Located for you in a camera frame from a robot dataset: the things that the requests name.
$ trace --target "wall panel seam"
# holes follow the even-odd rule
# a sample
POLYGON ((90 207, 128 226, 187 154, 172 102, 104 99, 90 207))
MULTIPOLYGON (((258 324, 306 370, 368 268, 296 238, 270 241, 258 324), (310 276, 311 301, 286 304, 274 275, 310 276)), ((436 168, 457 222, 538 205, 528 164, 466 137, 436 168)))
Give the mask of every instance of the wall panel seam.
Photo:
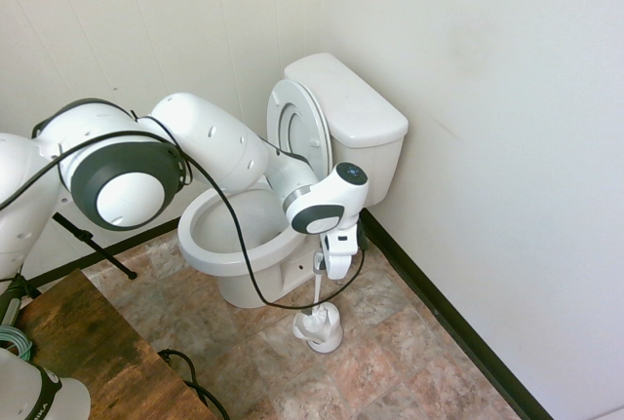
POLYGON ((138 14, 140 15, 140 20, 143 22, 143 28, 145 29, 145 33, 147 34, 147 40, 149 41, 149 48, 152 49, 152 54, 154 55, 154 59, 156 59, 156 64, 158 65, 158 73, 160 74, 160 78, 165 86, 165 91, 167 94, 170 94, 171 91, 167 86, 167 81, 165 80, 165 75, 163 74, 163 68, 160 63, 160 59, 158 59, 158 55, 156 55, 156 50, 154 49, 154 42, 152 41, 152 36, 149 33, 149 28, 147 28, 147 22, 145 22, 145 17, 143 16, 143 10, 140 8, 140 3, 138 0, 135 0, 136 8, 138 9, 138 14))
POLYGON ((80 26, 80 30, 82 31, 82 34, 85 36, 85 40, 87 40, 87 43, 89 44, 89 48, 91 49, 91 53, 93 54, 94 58, 97 61, 97 67, 99 67, 99 70, 101 71, 101 74, 102 74, 102 76, 104 78, 104 81, 106 81, 106 85, 108 86, 108 90, 110 91, 110 96, 113 98, 113 101, 115 103, 119 103, 119 99, 117 98, 117 96, 115 96, 115 92, 113 91, 113 86, 110 83, 110 81, 108 80, 108 76, 106 75, 106 71, 104 71, 104 68, 101 65, 101 61, 99 60, 98 53, 96 53, 96 49, 94 48, 93 44, 91 43, 91 40, 89 39, 89 35, 87 35, 87 31, 85 30, 85 27, 82 24, 82 21, 80 21, 80 17, 78 16, 78 13, 76 12, 76 8, 74 7, 74 3, 72 3, 71 0, 67 0, 67 2, 69 3, 69 6, 71 7, 71 11, 74 13, 74 16, 76 17, 76 21, 78 22, 78 25, 80 26))
POLYGON ((306 37, 306 32, 305 32, 305 0, 301 0, 301 14, 299 16, 301 17, 301 36, 303 37, 301 39, 301 44, 303 46, 303 55, 307 56, 307 53, 305 51, 305 37, 306 37))
POLYGON ((282 63, 282 45, 280 39, 280 23, 277 19, 277 0, 273 0, 273 6, 275 11, 275 33, 277 34, 277 56, 280 61, 280 71, 284 71, 284 64, 282 63))
POLYGON ((230 65, 232 67, 232 77, 234 78, 234 87, 236 87, 236 99, 238 100, 238 112, 240 119, 245 122, 243 117, 243 105, 241 104, 241 94, 239 90, 238 78, 236 77, 236 67, 234 66, 234 57, 232 56, 232 45, 230 44, 230 34, 227 31, 227 22, 225 21, 225 11, 223 10, 223 0, 218 0, 221 9, 221 17, 223 19, 223 28, 225 29, 225 41, 227 42, 227 53, 230 56, 230 65))
POLYGON ((37 40, 39 41, 39 44, 41 45, 41 48, 44 49, 44 51, 46 52, 46 55, 48 56, 48 59, 50 60, 50 62, 52 63, 52 66, 55 68, 59 78, 61 79, 61 81, 63 82, 63 84, 65 85, 65 88, 67 89, 67 92, 73 96, 73 93, 71 91, 71 89, 69 89, 69 85, 67 84, 67 81, 65 81, 65 78, 62 76, 59 67, 57 66, 57 62, 54 60, 54 58, 52 57, 52 55, 50 54, 50 51, 48 50, 48 47, 46 47, 46 44, 43 42, 43 40, 41 39, 41 36, 39 35, 39 32, 37 32, 37 29, 35 28, 34 24, 32 23, 32 20, 30 20, 30 17, 28 16, 28 13, 24 10, 23 6, 21 5, 20 0, 15 0, 16 4, 19 7, 19 10, 21 11, 21 13, 23 14, 23 17, 26 19, 26 21, 28 22, 28 24, 30 25, 30 28, 32 29, 32 31, 35 34, 35 37, 37 37, 37 40))

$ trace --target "table top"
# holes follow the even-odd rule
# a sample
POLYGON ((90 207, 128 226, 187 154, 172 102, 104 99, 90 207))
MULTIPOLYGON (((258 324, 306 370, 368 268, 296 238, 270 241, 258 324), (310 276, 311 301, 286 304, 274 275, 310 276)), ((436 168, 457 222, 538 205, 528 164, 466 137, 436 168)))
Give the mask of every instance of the table top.
POLYGON ((80 271, 26 305, 16 327, 35 363, 87 386, 91 420, 216 419, 80 271))

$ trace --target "toilet brush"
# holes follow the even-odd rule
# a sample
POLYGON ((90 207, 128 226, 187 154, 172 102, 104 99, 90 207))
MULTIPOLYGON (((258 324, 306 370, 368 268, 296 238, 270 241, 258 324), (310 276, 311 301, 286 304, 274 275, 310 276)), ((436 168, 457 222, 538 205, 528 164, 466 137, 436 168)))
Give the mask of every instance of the toilet brush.
MULTIPOLYGON (((321 298, 321 281, 325 273, 323 253, 314 255, 314 303, 321 298)), ((315 306, 307 313, 297 313, 292 321, 292 333, 295 337, 307 341, 315 352, 326 354, 334 351, 342 342, 340 312, 332 303, 325 302, 315 306)))

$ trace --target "brown tile floor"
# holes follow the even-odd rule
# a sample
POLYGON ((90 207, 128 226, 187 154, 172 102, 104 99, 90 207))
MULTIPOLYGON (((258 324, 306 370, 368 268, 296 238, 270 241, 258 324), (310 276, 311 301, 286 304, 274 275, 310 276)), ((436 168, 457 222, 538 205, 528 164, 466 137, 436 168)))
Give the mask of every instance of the brown tile floor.
MULTIPOLYGON (((375 247, 334 301, 345 336, 328 355, 292 335, 292 312, 226 303, 215 278, 184 262, 175 233, 118 257, 136 280, 106 262, 84 272, 156 350, 186 353, 233 419, 519 418, 375 247)), ((340 284, 324 280, 324 294, 340 284)), ((284 302, 312 296, 309 282, 284 302)), ((185 365, 173 368, 190 378, 185 365)))

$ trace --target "black cord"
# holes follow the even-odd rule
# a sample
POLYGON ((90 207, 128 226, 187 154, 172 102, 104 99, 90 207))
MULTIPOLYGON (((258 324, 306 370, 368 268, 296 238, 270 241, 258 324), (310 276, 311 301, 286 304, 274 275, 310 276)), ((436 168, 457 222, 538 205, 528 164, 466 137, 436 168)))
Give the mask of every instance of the black cord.
POLYGON ((197 383, 192 383, 190 381, 184 381, 184 384, 188 386, 189 388, 193 388, 198 393, 202 393, 204 396, 210 399, 211 402, 214 404, 214 406, 220 412, 221 416, 223 417, 223 420, 230 420, 230 416, 227 414, 227 411, 225 411, 225 407, 223 407, 223 405, 221 405, 221 402, 219 402, 216 399, 216 397, 213 396, 206 388, 204 388, 203 386, 200 386, 197 383))
POLYGON ((333 293, 332 295, 330 295, 330 296, 328 296, 326 298, 323 298, 322 300, 318 301, 317 303, 311 303, 309 305, 301 305, 301 306, 280 305, 279 303, 272 303, 272 302, 268 301, 266 298, 264 298, 264 295, 262 294, 262 291, 260 291, 260 287, 258 286, 257 281, 255 279, 254 270, 252 269, 252 264, 250 262, 250 257, 247 254, 247 247, 245 246, 245 239, 243 238, 243 231, 241 230, 241 224, 238 221, 238 217, 236 216, 236 212, 234 211, 234 208, 232 208, 232 205, 227 200, 227 197, 225 196, 225 193, 223 193, 223 191, 221 191, 221 188, 218 187, 218 185, 213 180, 213 178, 208 174, 208 172, 206 172, 206 170, 204 170, 204 168, 201 165, 199 165, 195 159, 193 159, 192 157, 188 156, 185 152, 180 151, 180 154, 182 155, 182 157, 187 159, 188 162, 190 162, 190 164, 193 167, 195 167, 197 170, 199 170, 199 172, 208 180, 208 182, 213 186, 214 190, 220 196, 221 200, 223 201, 223 203, 227 207, 228 211, 230 212, 230 215, 232 216, 232 220, 234 221, 234 227, 236 228, 236 234, 238 235, 238 240, 239 240, 239 242, 241 244, 241 251, 243 252, 243 256, 245 257, 245 264, 247 265, 247 270, 249 271, 250 277, 252 278, 253 288, 255 289, 255 292, 257 293, 257 296, 260 298, 262 303, 264 303, 267 306, 274 306, 275 308, 282 308, 284 310, 308 310, 308 309, 314 308, 315 306, 318 306, 318 305, 320 305, 322 303, 330 301, 332 298, 335 298, 336 296, 341 294, 360 275, 360 271, 362 271, 362 267, 364 266, 364 257, 365 257, 365 254, 366 254, 363 249, 362 249, 362 262, 360 262, 360 267, 358 268, 358 270, 355 273, 355 275, 351 278, 351 280, 349 282, 347 282, 344 286, 342 286, 337 292, 333 293))
POLYGON ((52 160, 48 165, 46 165, 43 169, 41 169, 39 172, 37 172, 35 175, 33 175, 31 178, 29 178, 15 193, 13 193, 8 199, 6 199, 2 204, 0 204, 0 211, 4 210, 8 206, 10 206, 19 196, 21 196, 28 188, 30 188, 30 186, 32 186, 39 178, 41 178, 44 174, 46 174, 51 169, 53 169, 56 165, 58 165, 60 162, 62 162, 68 156, 74 154, 75 152, 77 152, 77 151, 79 151, 79 150, 81 150, 81 149, 83 149, 83 148, 85 148, 85 147, 87 147, 89 145, 95 144, 97 142, 101 142, 103 140, 107 140, 107 139, 110 139, 110 138, 113 138, 113 137, 121 137, 121 136, 126 136, 126 135, 142 135, 142 136, 145 136, 145 137, 151 137, 151 138, 159 140, 161 142, 165 142, 165 143, 169 143, 169 144, 173 145, 179 151, 179 153, 182 156, 182 158, 187 163, 190 163, 193 167, 195 167, 208 180, 208 182, 213 186, 214 190, 220 196, 220 198, 223 201, 223 203, 225 203, 225 206, 227 207, 228 211, 230 212, 230 215, 232 216, 232 220, 234 221, 234 226, 236 228, 236 234, 238 235, 238 239, 239 239, 239 242, 241 244, 241 251, 243 252, 243 256, 245 257, 245 264, 246 264, 247 269, 248 269, 248 271, 250 273, 250 278, 252 279, 253 288, 255 289, 255 291, 256 291, 258 297, 260 298, 260 300, 262 301, 262 303, 264 303, 265 305, 273 306, 275 308, 282 308, 282 309, 285 309, 285 310, 307 310, 307 309, 310 309, 310 308, 314 308, 315 306, 318 306, 318 305, 320 305, 322 303, 330 301, 331 299, 333 299, 336 296, 338 296, 339 294, 341 294, 360 275, 360 271, 362 271, 362 267, 364 266, 364 258, 365 258, 364 250, 362 250, 362 262, 360 263, 360 267, 358 268, 358 270, 355 273, 355 275, 353 276, 353 278, 351 278, 351 280, 349 282, 347 282, 344 286, 342 286, 337 292, 333 293, 332 295, 330 295, 330 296, 328 296, 326 298, 323 298, 322 300, 318 301, 317 303, 311 303, 309 305, 301 305, 301 306, 288 306, 288 305, 281 305, 279 303, 272 303, 272 302, 268 301, 264 297, 264 295, 262 294, 262 291, 260 290, 260 287, 258 286, 257 281, 255 279, 254 269, 252 269, 252 264, 250 262, 250 257, 247 254, 247 247, 245 246, 245 239, 243 238, 243 232, 241 230, 241 225, 240 225, 240 223, 238 221, 238 217, 236 215, 236 212, 234 211, 234 208, 232 208, 232 205, 228 201, 228 199, 225 196, 225 194, 223 193, 223 191, 221 191, 221 188, 219 188, 219 186, 216 184, 216 182, 213 180, 213 178, 208 174, 208 172, 206 172, 206 170, 201 165, 199 165, 199 163, 197 163, 197 161, 195 159, 190 157, 188 154, 186 154, 186 152, 184 152, 181 149, 181 147, 177 144, 177 142, 175 142, 175 144, 173 144, 170 141, 162 138, 161 136, 159 136, 157 134, 150 133, 150 132, 144 132, 144 131, 120 131, 120 132, 116 132, 116 133, 108 133, 108 134, 99 135, 99 136, 94 137, 92 139, 86 140, 85 142, 82 142, 81 144, 78 144, 78 145, 72 147, 71 149, 67 150, 66 152, 63 152, 62 154, 60 154, 58 157, 56 157, 54 160, 52 160))
POLYGON ((170 360, 169 355, 177 355, 178 357, 181 357, 188 364, 188 367, 191 370, 191 379, 193 380, 193 381, 184 381, 184 384, 186 384, 186 386, 188 386, 189 388, 193 388, 197 392, 197 396, 199 397, 200 401, 205 406, 208 406, 208 403, 206 402, 206 398, 210 399, 211 402, 214 404, 214 406, 221 413, 223 420, 230 420, 230 417, 227 414, 227 411, 225 410, 225 407, 223 407, 221 402, 219 402, 218 399, 210 393, 210 391, 208 391, 203 386, 200 386, 200 384, 197 382, 195 365, 193 364, 191 359, 189 359, 182 352, 179 352, 178 350, 173 350, 173 349, 161 350, 160 352, 158 352, 158 355, 160 355, 160 357, 167 363, 169 363, 169 360, 170 360))
MULTIPOLYGON (((160 128, 167 133, 167 135, 172 139, 172 141, 175 143, 175 147, 177 147, 177 150, 181 153, 182 152, 182 147, 177 143, 177 139, 174 137, 174 135, 172 134, 171 131, 169 131, 169 128, 167 128, 165 125, 163 125, 160 120, 157 120, 156 118, 154 118, 153 116, 147 115, 147 116, 143 116, 141 118, 137 118, 137 115, 135 114, 135 112, 133 111, 133 115, 135 115, 135 119, 137 120, 142 120, 143 118, 146 118, 148 120, 153 121, 154 123, 156 123, 158 126, 160 126, 160 128)), ((186 163, 186 169, 188 170, 188 183, 184 183, 184 186, 188 186, 189 184, 191 184, 193 182, 193 170, 191 169, 191 166, 188 163, 188 160, 184 159, 184 162, 186 163)))
POLYGON ((125 110, 124 108, 122 108, 121 106, 117 105, 116 103, 113 103, 112 101, 108 101, 108 100, 102 100, 101 98, 81 98, 79 100, 74 100, 71 103, 67 103, 62 109, 60 109, 57 113, 55 113, 54 115, 52 115, 50 118, 46 118, 45 120, 43 120, 40 123, 37 123, 35 125, 35 127, 32 129, 32 133, 30 134, 30 138, 34 139, 35 137, 39 137, 39 134, 41 134, 41 132, 55 119, 57 118, 57 116, 62 115, 63 113, 68 112, 69 110, 73 110, 74 108, 78 108, 81 105, 87 105, 89 103, 101 103, 104 105, 109 105, 112 106, 114 108, 117 108, 121 111, 123 111, 124 113, 126 113, 128 116, 130 116, 132 118, 132 115, 130 113, 128 113, 127 110, 125 110))
MULTIPOLYGON (((167 363, 169 363, 169 360, 170 360, 169 355, 177 355, 178 357, 183 359, 186 362, 186 364, 188 364, 188 368, 191 371, 191 380, 193 381, 193 383, 199 384, 199 381, 197 381, 197 372, 195 371, 195 365, 193 364, 191 359, 188 358, 185 354, 183 354, 182 352, 179 352, 178 350, 165 349, 165 350, 161 350, 160 352, 158 352, 158 355, 160 355, 161 358, 167 363)), ((206 402, 206 398, 204 397, 204 394, 197 391, 197 396, 199 397, 199 400, 204 405, 208 406, 208 403, 206 402)))

